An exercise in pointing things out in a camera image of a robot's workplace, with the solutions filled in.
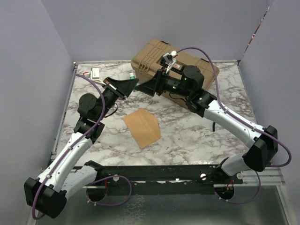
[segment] tan plastic case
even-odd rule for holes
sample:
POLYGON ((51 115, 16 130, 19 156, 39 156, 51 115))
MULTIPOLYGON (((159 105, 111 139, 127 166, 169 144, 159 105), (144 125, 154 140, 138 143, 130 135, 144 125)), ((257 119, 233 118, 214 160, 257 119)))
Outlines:
MULTIPOLYGON (((165 53, 170 53, 171 51, 177 50, 170 46, 168 43, 159 40, 151 40, 132 60, 131 66, 135 71, 135 76, 140 81, 139 83, 144 83, 145 81, 151 79, 156 71, 163 66, 167 66, 164 63, 163 55, 165 53)), ((177 63, 173 66, 170 71, 170 76, 177 79, 181 79, 181 69, 183 66, 197 66, 201 73, 204 75, 203 88, 208 90, 215 80, 212 67, 209 62, 191 56, 185 52, 180 52, 176 57, 177 63)), ((187 108, 184 101, 175 100, 170 98, 169 92, 162 94, 164 97, 176 102, 184 108, 187 108)), ((174 98, 180 98, 178 95, 172 95, 174 98)))

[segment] white wall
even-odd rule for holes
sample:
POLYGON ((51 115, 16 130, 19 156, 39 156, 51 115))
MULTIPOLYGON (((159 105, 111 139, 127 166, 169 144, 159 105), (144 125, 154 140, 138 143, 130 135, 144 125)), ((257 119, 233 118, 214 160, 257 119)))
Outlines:
MULTIPOLYGON (((241 74, 259 123, 273 125, 292 151, 282 168, 300 222, 300 1, 275 0, 241 61, 241 74)), ((275 163, 283 163, 283 148, 275 163)))
POLYGON ((42 0, 76 61, 131 60, 152 38, 241 59, 269 0, 42 0))
POLYGON ((46 166, 73 61, 39 0, 0 6, 0 224, 25 224, 23 184, 46 166))

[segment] screw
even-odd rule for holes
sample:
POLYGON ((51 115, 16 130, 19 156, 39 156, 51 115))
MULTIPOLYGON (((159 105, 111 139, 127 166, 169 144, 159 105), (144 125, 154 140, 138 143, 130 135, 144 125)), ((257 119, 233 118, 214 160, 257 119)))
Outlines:
POLYGON ((236 174, 237 179, 241 180, 243 179, 243 175, 241 173, 236 174))
POLYGON ((115 182, 117 182, 119 179, 120 179, 120 177, 113 177, 112 178, 115 182))
POLYGON ((202 174, 200 175, 200 178, 201 178, 201 180, 206 180, 207 176, 206 176, 206 174, 202 173, 202 174))

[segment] marble tabletop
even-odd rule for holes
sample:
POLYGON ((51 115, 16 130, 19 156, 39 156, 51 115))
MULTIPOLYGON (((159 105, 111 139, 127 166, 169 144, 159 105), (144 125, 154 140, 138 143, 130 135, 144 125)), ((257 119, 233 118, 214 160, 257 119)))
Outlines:
MULTIPOLYGON (((215 63, 220 69, 218 76, 222 102, 246 119, 254 121, 237 64, 215 63)), ((100 67, 102 78, 128 79, 132 72, 130 62, 99 62, 79 64, 77 73, 89 72, 91 67, 100 67)), ((79 119, 78 100, 85 93, 99 96, 94 87, 76 77, 67 108, 63 129, 58 144, 58 153, 63 149, 79 119)), ((215 83, 209 92, 216 94, 215 83)), ((246 146, 227 130, 212 121, 191 113, 163 96, 149 97, 132 92, 125 100, 118 100, 118 111, 102 122, 105 128, 95 144, 87 150, 76 165, 93 160, 102 165, 191 165, 218 164, 225 157, 241 153, 246 146), (123 117, 144 108, 154 114, 159 123, 161 138, 140 149, 123 121, 123 117)))

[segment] brown cardboard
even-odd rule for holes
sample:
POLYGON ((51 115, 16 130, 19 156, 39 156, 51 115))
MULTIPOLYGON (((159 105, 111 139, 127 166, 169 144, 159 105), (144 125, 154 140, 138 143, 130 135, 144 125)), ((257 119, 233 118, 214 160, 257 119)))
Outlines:
MULTIPOLYGON (((177 50, 170 44, 159 40, 151 40, 132 60, 131 66, 135 70, 135 76, 140 81, 139 83, 144 83, 145 81, 151 79, 158 69, 161 69, 160 61, 165 53, 170 53, 173 50, 177 50)), ((209 62, 191 56, 185 52, 178 53, 176 57, 177 68, 180 70, 182 66, 197 66, 201 73, 204 75, 203 88, 208 90, 211 84, 214 82, 215 77, 213 74, 212 67, 209 62)), ((216 67, 216 72, 219 74, 219 68, 216 67)), ((170 71, 170 76, 177 79, 181 79, 181 75, 170 71)), ((164 97, 176 102, 184 108, 187 108, 182 100, 175 100, 169 97, 169 92, 162 94, 164 97)), ((180 98, 178 95, 172 95, 173 98, 180 98)))
POLYGON ((139 109, 124 116, 123 120, 140 149, 161 138, 157 118, 144 109, 139 109))

